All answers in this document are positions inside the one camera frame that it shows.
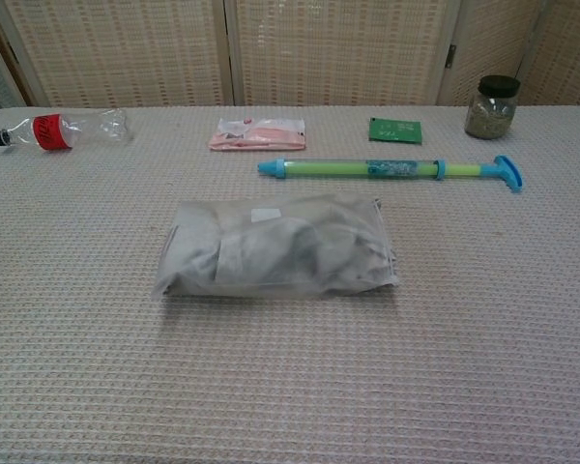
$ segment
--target empty plastic bottle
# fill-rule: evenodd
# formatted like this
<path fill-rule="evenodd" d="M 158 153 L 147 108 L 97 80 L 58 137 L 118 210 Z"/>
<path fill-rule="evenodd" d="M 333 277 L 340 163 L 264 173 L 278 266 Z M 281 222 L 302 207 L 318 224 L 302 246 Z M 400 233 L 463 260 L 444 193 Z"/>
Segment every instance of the empty plastic bottle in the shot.
<path fill-rule="evenodd" d="M 120 141 L 127 135 L 123 109 L 81 114 L 49 114 L 0 130 L 0 146 L 35 145 L 63 150 L 93 140 Z"/>

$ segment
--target blue handle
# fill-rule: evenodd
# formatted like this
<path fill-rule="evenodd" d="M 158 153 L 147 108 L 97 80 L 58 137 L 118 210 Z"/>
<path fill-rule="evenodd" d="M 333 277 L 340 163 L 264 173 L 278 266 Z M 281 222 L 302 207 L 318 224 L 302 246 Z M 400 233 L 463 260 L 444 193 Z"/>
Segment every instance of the blue handle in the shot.
<path fill-rule="evenodd" d="M 495 165 L 482 164 L 480 177 L 498 177 L 503 179 L 511 191 L 520 191 L 524 186 L 522 176 L 515 163 L 505 155 L 494 158 Z"/>

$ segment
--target black jar lid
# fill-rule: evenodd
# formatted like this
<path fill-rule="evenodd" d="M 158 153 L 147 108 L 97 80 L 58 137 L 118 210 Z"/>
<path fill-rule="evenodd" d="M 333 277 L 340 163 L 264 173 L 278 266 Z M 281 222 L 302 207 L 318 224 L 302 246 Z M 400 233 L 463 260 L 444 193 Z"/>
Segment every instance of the black jar lid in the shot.
<path fill-rule="evenodd" d="M 508 75 L 486 75 L 479 82 L 479 91 L 493 99 L 509 99 L 515 97 L 520 88 L 520 81 Z"/>

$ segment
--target wrapped package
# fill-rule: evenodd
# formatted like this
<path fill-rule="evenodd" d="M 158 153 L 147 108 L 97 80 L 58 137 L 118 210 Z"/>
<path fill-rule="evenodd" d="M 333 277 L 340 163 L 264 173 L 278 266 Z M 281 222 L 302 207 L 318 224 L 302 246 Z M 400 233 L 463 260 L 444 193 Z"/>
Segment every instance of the wrapped package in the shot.
<path fill-rule="evenodd" d="M 349 295 L 397 283 L 393 261 L 373 198 L 190 201 L 163 246 L 153 299 Z"/>
<path fill-rule="evenodd" d="M 226 150 L 302 150 L 305 148 L 303 119 L 219 120 L 209 148 Z"/>

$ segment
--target red bottle label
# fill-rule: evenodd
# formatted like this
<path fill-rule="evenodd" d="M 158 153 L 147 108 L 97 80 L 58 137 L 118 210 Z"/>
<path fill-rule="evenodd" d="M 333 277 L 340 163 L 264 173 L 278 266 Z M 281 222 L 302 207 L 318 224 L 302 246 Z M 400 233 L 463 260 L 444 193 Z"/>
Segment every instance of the red bottle label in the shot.
<path fill-rule="evenodd" d="M 45 150 L 63 150 L 70 148 L 60 133 L 60 115 L 48 114 L 38 116 L 32 122 L 32 131 L 35 133 L 37 142 Z"/>

